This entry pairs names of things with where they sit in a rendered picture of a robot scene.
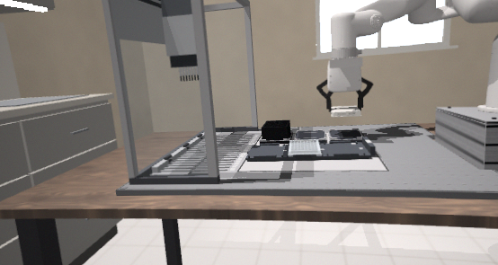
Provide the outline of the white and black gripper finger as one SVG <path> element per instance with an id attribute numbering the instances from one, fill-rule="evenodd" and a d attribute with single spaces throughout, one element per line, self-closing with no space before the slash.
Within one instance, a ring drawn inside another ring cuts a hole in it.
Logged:
<path id="1" fill-rule="evenodd" d="M 373 86 L 373 83 L 364 79 L 363 77 L 361 78 L 361 81 L 367 85 L 366 89 L 362 92 L 361 90 L 356 91 L 358 93 L 358 109 L 361 110 L 363 108 L 363 98 L 364 96 L 369 92 L 371 87 Z"/>
<path id="2" fill-rule="evenodd" d="M 328 94 L 326 94 L 322 87 L 324 87 L 325 85 L 327 85 L 327 79 L 322 82 L 320 85 L 318 85 L 316 87 L 316 89 L 326 98 L 326 109 L 328 110 L 329 109 L 329 112 L 331 112 L 332 110 L 332 102 L 331 102 L 331 96 L 332 96 L 332 92 L 328 92 Z"/>

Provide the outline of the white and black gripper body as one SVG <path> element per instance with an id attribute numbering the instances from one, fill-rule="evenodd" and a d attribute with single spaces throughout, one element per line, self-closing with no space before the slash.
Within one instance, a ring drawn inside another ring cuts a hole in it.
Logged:
<path id="1" fill-rule="evenodd" d="M 330 69 L 328 62 L 327 86 L 328 86 L 328 91 L 332 93 L 355 92 L 360 90 L 361 89 L 360 66 Z"/>

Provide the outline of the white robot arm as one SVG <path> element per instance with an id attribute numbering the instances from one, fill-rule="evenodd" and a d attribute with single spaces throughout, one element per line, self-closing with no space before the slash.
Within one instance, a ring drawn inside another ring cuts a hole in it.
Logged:
<path id="1" fill-rule="evenodd" d="M 331 17 L 331 58 L 329 68 L 363 66 L 362 49 L 357 38 L 378 33 L 384 23 L 407 15 L 414 25 L 461 16 L 469 23 L 498 22 L 498 0 L 376 0 L 354 12 L 335 13 Z M 355 13 L 356 12 L 356 13 Z M 338 57 L 338 58 L 335 58 Z M 486 104 L 480 111 L 498 113 L 498 34 L 492 45 Z"/>

